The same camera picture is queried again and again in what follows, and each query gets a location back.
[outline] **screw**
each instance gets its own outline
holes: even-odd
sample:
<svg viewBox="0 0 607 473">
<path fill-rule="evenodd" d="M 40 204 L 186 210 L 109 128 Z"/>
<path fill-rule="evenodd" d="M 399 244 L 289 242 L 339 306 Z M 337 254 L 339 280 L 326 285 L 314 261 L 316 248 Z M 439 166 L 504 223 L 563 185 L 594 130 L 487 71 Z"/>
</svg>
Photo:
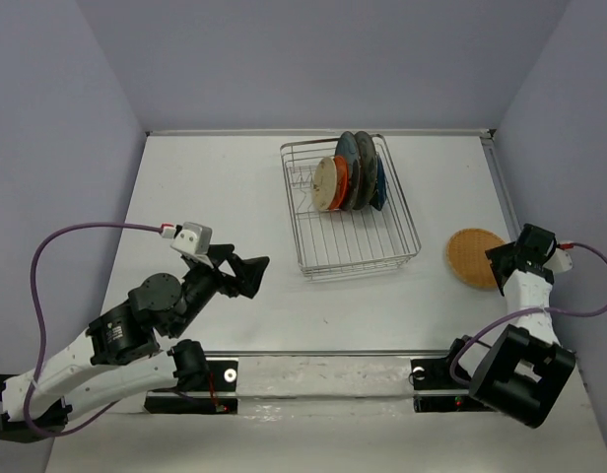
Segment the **screw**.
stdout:
<svg viewBox="0 0 607 473">
<path fill-rule="evenodd" d="M 415 367 L 411 374 L 413 375 L 413 379 L 418 381 L 423 381 L 426 379 L 426 371 L 422 367 Z"/>
<path fill-rule="evenodd" d="M 226 382 L 234 382 L 237 378 L 237 372 L 233 368 L 229 368 L 225 370 L 225 374 L 223 376 Z"/>
</svg>

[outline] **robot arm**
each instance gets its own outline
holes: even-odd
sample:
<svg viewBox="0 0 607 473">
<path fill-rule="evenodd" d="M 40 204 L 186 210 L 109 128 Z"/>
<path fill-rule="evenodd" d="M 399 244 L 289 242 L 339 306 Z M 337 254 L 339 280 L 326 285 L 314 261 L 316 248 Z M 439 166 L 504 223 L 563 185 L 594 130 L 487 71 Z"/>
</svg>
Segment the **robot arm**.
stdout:
<svg viewBox="0 0 607 473">
<path fill-rule="evenodd" d="M 549 307 L 554 274 L 573 267 L 554 234 L 528 224 L 515 242 L 486 255 L 507 313 Z M 575 357 L 560 346 L 549 313 L 535 312 L 508 325 L 489 349 L 472 346 L 459 364 L 466 377 L 470 374 L 472 398 L 538 427 L 569 379 Z"/>
<path fill-rule="evenodd" d="M 68 420 L 102 403 L 149 389 L 189 390 L 205 381 L 209 367 L 200 344 L 183 340 L 158 353 L 155 330 L 178 338 L 216 293 L 252 299 L 269 263 L 268 257 L 241 260 L 233 245 L 211 245 L 211 234 L 191 223 L 162 228 L 162 236 L 172 238 L 171 247 L 189 267 L 183 282 L 166 273 L 151 276 L 43 365 L 30 405 L 39 427 L 60 432 Z M 225 261 L 234 275 L 219 269 Z M 33 372 L 0 374 L 0 439 L 41 439 L 23 422 Z"/>
</svg>

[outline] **cork mat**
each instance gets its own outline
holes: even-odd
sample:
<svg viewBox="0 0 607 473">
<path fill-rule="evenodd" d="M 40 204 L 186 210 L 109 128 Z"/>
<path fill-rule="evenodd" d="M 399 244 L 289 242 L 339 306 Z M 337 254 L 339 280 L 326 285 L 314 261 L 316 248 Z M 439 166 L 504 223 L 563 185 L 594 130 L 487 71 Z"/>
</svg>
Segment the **cork mat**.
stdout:
<svg viewBox="0 0 607 473">
<path fill-rule="evenodd" d="M 450 238 L 445 254 L 452 272 L 461 281 L 479 289 L 495 289 L 497 282 L 485 251 L 502 244 L 505 242 L 492 232 L 465 229 Z"/>
</svg>

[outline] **orange plate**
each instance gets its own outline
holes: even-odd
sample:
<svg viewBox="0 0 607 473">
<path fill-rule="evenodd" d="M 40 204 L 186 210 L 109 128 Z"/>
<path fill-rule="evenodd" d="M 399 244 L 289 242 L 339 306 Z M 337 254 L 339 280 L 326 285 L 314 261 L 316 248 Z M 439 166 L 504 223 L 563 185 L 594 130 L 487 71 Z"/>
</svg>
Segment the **orange plate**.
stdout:
<svg viewBox="0 0 607 473">
<path fill-rule="evenodd" d="M 334 157 L 334 164 L 336 165 L 336 193 L 334 199 L 330 204 L 329 210 L 338 209 L 347 195 L 347 188 L 349 183 L 347 160 L 342 156 Z"/>
</svg>

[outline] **metal wire basket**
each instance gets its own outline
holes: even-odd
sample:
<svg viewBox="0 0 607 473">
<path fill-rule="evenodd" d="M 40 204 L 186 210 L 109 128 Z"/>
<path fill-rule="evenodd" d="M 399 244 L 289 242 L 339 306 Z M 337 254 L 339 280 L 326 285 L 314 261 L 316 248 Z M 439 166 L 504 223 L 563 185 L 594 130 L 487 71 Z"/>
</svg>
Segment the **metal wire basket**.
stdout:
<svg viewBox="0 0 607 473">
<path fill-rule="evenodd" d="M 334 279 L 394 269 L 418 254 L 420 239 L 382 135 L 371 135 L 386 174 L 381 211 L 319 212 L 312 205 L 316 165 L 333 157 L 338 138 L 286 143 L 280 148 L 291 225 L 302 272 Z"/>
</svg>

